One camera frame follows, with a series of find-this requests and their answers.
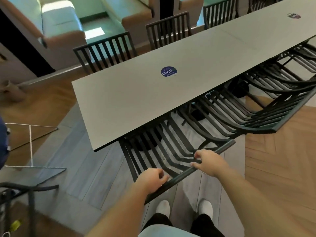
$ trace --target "yellow tag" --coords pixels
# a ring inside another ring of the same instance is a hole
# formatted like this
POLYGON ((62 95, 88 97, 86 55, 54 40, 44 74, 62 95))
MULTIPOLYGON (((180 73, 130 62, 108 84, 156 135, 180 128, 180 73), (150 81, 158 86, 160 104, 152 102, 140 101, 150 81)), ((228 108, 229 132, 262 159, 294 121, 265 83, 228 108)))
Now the yellow tag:
POLYGON ((14 221, 11 226, 10 226, 10 232, 16 231, 20 226, 21 226, 21 221, 20 220, 16 220, 14 221))

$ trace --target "forearm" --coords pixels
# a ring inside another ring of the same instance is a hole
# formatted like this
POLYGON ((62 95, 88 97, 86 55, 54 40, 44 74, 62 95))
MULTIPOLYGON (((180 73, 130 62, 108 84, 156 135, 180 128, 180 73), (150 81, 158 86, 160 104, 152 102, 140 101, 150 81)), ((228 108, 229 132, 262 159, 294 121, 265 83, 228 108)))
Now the forearm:
POLYGON ((146 196, 145 190, 134 183, 86 237, 136 237, 139 234, 146 196))
POLYGON ((233 203, 246 236, 313 236, 230 167, 216 176, 233 203))

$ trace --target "blue round sticker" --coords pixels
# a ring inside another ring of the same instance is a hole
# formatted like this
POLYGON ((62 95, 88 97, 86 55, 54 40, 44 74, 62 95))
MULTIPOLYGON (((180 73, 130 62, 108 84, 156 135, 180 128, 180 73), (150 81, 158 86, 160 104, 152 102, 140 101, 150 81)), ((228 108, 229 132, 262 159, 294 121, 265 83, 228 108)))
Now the blue round sticker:
POLYGON ((163 75, 164 77, 174 75, 177 72, 178 72, 177 69, 172 66, 167 66, 161 69, 161 75, 163 75))

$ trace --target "hand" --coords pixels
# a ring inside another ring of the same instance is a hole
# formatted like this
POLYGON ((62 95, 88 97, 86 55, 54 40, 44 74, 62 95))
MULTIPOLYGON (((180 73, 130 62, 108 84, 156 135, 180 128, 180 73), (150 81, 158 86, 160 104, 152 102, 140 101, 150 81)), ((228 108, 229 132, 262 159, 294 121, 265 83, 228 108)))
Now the hand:
POLYGON ((162 169, 148 168, 138 176, 135 184, 144 189, 146 194, 154 193, 160 186, 166 183, 169 175, 164 175, 162 169))
POLYGON ((191 166, 213 177, 217 177, 223 168, 229 168, 228 163, 220 155, 211 150, 197 150, 194 158, 201 158, 202 163, 192 162, 191 166))

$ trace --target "sticker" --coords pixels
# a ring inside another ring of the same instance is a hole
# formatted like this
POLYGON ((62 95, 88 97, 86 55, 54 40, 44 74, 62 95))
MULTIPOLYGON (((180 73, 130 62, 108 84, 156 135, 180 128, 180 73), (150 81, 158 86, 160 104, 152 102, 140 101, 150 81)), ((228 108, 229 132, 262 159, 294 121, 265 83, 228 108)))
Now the sticker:
POLYGON ((301 16, 296 14, 296 13, 289 13, 288 17, 293 18, 293 19, 300 19, 301 16))
POLYGON ((178 72, 177 69, 172 66, 166 66, 161 69, 161 75, 163 75, 164 77, 177 74, 177 72, 178 72))

